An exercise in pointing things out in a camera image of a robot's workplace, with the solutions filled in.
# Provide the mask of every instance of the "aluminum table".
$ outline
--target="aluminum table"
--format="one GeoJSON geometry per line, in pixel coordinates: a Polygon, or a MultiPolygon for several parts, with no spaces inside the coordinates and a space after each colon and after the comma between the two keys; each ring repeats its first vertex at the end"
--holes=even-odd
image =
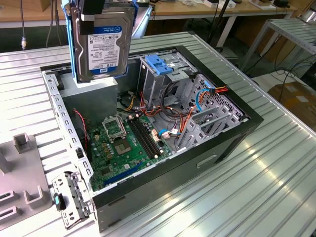
{"type": "Polygon", "coordinates": [[[252,54],[255,52],[256,48],[258,47],[263,36],[269,28],[274,30],[275,34],[271,37],[261,55],[269,50],[269,48],[273,45],[279,35],[286,37],[288,40],[297,44],[307,52],[311,54],[316,54],[316,25],[307,24],[298,18],[267,20],[263,25],[261,31],[259,32],[258,36],[256,37],[255,41],[249,48],[243,61],[243,65],[240,68],[241,70],[244,70],[252,54]]]}
{"type": "MultiPolygon", "coordinates": [[[[222,163],[98,233],[91,218],[65,230],[56,207],[0,236],[304,236],[316,228],[316,134],[196,35],[135,39],[131,52],[184,45],[263,118],[222,163]]],[[[68,63],[67,47],[0,54],[0,142],[36,137],[46,178],[71,170],[40,66],[68,63]]]]}

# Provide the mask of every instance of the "blue tab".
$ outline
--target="blue tab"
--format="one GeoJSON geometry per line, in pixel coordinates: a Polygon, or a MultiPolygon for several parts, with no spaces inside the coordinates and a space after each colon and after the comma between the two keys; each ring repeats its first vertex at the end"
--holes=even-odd
{"type": "Polygon", "coordinates": [[[59,204],[59,197],[58,197],[58,196],[55,197],[55,204],[56,204],[56,205],[59,204]]]}
{"type": "Polygon", "coordinates": [[[157,55],[146,56],[145,59],[158,75],[172,72],[172,68],[168,67],[157,55]]]}

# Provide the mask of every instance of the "hard drive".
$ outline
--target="hard drive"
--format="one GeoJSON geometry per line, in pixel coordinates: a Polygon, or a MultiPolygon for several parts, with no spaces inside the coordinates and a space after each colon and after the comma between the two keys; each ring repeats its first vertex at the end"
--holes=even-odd
{"type": "Polygon", "coordinates": [[[129,3],[107,3],[94,15],[93,33],[80,32],[79,10],[71,8],[77,80],[118,76],[126,72],[135,8],[129,3]]]}

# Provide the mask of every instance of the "table leg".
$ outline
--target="table leg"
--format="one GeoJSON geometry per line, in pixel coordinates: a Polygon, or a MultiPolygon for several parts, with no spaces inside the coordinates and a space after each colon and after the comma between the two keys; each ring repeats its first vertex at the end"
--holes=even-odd
{"type": "Polygon", "coordinates": [[[225,40],[227,39],[227,36],[228,36],[229,32],[231,31],[231,28],[232,28],[236,18],[237,18],[236,16],[229,17],[229,19],[225,25],[225,28],[222,32],[222,35],[217,42],[216,47],[223,47],[225,40]]]}
{"type": "Polygon", "coordinates": [[[263,36],[265,35],[267,29],[268,29],[268,25],[269,22],[266,21],[265,24],[263,25],[261,31],[259,32],[259,34],[257,35],[256,39],[254,40],[254,42],[252,43],[251,47],[249,48],[244,60],[243,60],[243,64],[240,68],[241,71],[244,70],[244,68],[246,67],[246,65],[248,64],[252,54],[254,53],[254,51],[256,50],[256,48],[258,47],[261,39],[263,38],[263,36]]]}
{"type": "MultiPolygon", "coordinates": [[[[291,16],[293,15],[293,12],[290,12],[288,14],[285,15],[285,19],[291,18],[291,16]]],[[[279,34],[277,32],[275,32],[273,34],[273,36],[271,37],[271,39],[269,40],[269,42],[267,43],[267,45],[265,46],[265,48],[262,50],[260,56],[264,55],[266,52],[268,52],[268,50],[271,48],[272,44],[276,41],[277,37],[279,36],[279,34]]]]}

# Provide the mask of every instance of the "ram slot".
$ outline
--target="ram slot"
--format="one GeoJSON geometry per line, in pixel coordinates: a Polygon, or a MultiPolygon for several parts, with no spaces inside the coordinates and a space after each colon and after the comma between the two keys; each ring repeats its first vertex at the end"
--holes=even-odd
{"type": "Polygon", "coordinates": [[[149,156],[149,158],[153,159],[155,156],[155,153],[151,150],[149,144],[146,142],[146,140],[144,139],[144,137],[142,136],[142,134],[140,133],[140,131],[136,127],[136,121],[129,120],[127,123],[130,126],[130,128],[132,129],[132,131],[133,131],[134,135],[136,136],[137,140],[139,141],[139,143],[144,148],[144,150],[147,153],[147,155],[149,156]]]}
{"type": "Polygon", "coordinates": [[[159,149],[157,148],[156,144],[154,143],[153,139],[151,136],[147,133],[145,130],[144,126],[139,120],[135,121],[136,127],[139,129],[140,133],[143,134],[143,137],[146,139],[146,142],[149,144],[151,147],[151,150],[155,153],[155,155],[160,156],[159,149]]]}

